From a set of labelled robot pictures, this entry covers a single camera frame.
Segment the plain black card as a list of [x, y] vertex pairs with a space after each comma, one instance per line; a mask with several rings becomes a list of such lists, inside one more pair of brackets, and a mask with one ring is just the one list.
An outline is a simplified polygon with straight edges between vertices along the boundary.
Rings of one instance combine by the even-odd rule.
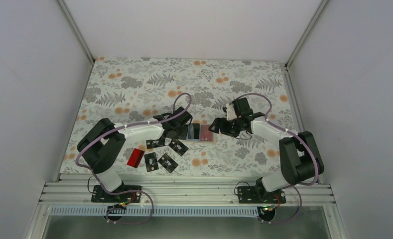
[[200, 141], [200, 124], [191, 123], [188, 127], [187, 140]]

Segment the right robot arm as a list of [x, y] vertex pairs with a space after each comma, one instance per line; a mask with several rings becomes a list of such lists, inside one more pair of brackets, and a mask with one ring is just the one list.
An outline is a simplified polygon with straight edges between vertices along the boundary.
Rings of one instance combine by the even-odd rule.
[[280, 171], [256, 180], [255, 197], [262, 203], [274, 191], [297, 184], [311, 186], [324, 172], [323, 162], [313, 134], [295, 133], [270, 121], [266, 113], [254, 112], [247, 98], [233, 100], [223, 108], [224, 118], [216, 118], [209, 131], [238, 137], [242, 131], [257, 135], [279, 149]]

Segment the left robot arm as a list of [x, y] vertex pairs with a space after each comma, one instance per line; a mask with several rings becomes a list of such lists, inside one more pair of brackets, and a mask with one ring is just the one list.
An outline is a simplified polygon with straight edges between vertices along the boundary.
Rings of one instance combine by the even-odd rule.
[[90, 169], [112, 202], [123, 197], [124, 183], [114, 169], [114, 163], [126, 142], [176, 139], [186, 131], [192, 115], [183, 107], [173, 113], [157, 115], [147, 121], [115, 124], [108, 118], [99, 120], [79, 141], [76, 165]]

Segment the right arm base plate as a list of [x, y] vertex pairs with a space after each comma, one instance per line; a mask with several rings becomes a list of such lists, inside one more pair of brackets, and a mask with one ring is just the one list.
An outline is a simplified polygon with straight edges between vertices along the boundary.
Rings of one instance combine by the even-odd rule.
[[273, 192], [258, 190], [255, 186], [237, 187], [237, 195], [240, 204], [284, 204], [285, 193], [282, 189]]

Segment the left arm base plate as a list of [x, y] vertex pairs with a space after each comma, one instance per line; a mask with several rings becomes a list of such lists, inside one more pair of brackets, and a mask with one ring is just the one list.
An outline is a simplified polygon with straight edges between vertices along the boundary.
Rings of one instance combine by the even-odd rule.
[[119, 188], [116, 190], [119, 192], [122, 191], [128, 191], [128, 190], [133, 190], [133, 192], [130, 193], [123, 193], [120, 195], [111, 195], [108, 194], [106, 191], [103, 190], [103, 188], [100, 185], [96, 185], [93, 188], [93, 194], [91, 196], [91, 202], [92, 203], [114, 203], [114, 204], [119, 204], [119, 203], [139, 203], [140, 202], [140, 192], [135, 192], [135, 190], [141, 190], [142, 187], [138, 185], [126, 185], [124, 188]]

